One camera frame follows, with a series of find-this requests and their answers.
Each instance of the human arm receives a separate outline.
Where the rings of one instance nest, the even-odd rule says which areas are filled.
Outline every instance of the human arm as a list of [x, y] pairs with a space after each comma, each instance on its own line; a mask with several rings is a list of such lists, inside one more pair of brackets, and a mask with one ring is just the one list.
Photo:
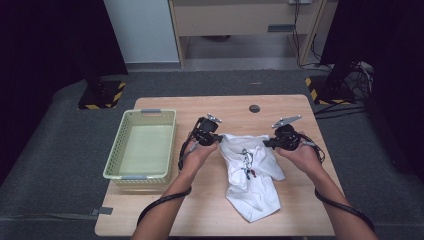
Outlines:
[[[186, 149], [194, 144], [190, 141]], [[187, 191], [193, 183], [197, 172], [205, 163], [207, 157], [217, 149], [218, 143], [204, 147], [198, 145], [184, 160], [184, 167], [171, 183], [162, 197]], [[131, 239], [168, 239], [172, 225], [184, 197], [172, 199], [152, 208], [138, 224]]]
[[[325, 198], [351, 207], [343, 193], [324, 170], [312, 147], [300, 144], [294, 151], [276, 148], [276, 152], [289, 159], [297, 168], [306, 173], [316, 190]], [[378, 239], [368, 225], [357, 216], [324, 203], [335, 235], [338, 239]]]

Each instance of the forearm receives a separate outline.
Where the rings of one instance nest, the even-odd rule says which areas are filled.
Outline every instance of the forearm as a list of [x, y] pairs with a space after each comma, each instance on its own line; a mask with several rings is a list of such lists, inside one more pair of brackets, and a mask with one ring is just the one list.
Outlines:
[[[162, 197], [185, 192], [193, 181], [194, 175], [179, 174]], [[138, 224], [131, 239], [168, 239], [183, 201], [184, 197], [180, 197], [152, 208]]]
[[[322, 196], [343, 205], [351, 206], [327, 172], [323, 170], [308, 176]], [[362, 219], [325, 203], [324, 207], [338, 239], [377, 239], [374, 232]]]

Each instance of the white cloth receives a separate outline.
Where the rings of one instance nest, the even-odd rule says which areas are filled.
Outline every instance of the white cloth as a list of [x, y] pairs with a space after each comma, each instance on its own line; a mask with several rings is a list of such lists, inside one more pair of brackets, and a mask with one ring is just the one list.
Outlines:
[[[272, 150], [263, 144], [269, 137], [221, 135], [224, 138], [219, 150], [227, 164], [229, 181], [226, 198], [249, 222], [280, 209], [280, 200], [271, 178], [281, 181], [285, 176]], [[247, 170], [253, 170], [256, 177]]]

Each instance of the black curtain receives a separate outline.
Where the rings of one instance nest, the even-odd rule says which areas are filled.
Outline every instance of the black curtain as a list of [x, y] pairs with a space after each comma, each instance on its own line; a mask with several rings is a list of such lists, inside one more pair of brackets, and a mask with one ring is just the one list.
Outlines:
[[57, 90], [127, 70], [102, 0], [1, 0], [0, 33], [3, 182]]
[[[324, 47], [322, 64], [374, 67], [375, 101], [412, 169], [424, 180], [424, 3], [420, 0], [341, 0]], [[345, 78], [349, 67], [338, 72]]]

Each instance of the gray floor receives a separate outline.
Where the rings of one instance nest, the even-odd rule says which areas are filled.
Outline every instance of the gray floor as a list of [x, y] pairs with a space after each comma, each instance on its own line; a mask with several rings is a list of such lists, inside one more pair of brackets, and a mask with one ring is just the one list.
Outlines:
[[[322, 39], [317, 39], [318, 52]], [[316, 62], [313, 55], [308, 59], [311, 62]], [[46, 212], [87, 215], [100, 207], [107, 188], [101, 177], [102, 159], [107, 159], [107, 146], [113, 142], [123, 111], [132, 108], [137, 97], [308, 95], [304, 78], [325, 73], [301, 70], [285, 35], [232, 36], [225, 42], [192, 38], [185, 68], [141, 64], [130, 70], [128, 77], [113, 77], [127, 82], [116, 109], [75, 110], [84, 82], [54, 96], [39, 129], [1, 187], [2, 217]], [[244, 83], [252, 79], [260, 79], [261, 86], [246, 87]], [[314, 111], [323, 108], [311, 106]], [[393, 167], [369, 114], [318, 120], [318, 124], [347, 198], [374, 221], [380, 238], [424, 239], [424, 184]], [[94, 226], [95, 220], [0, 218], [0, 239], [101, 239]]]

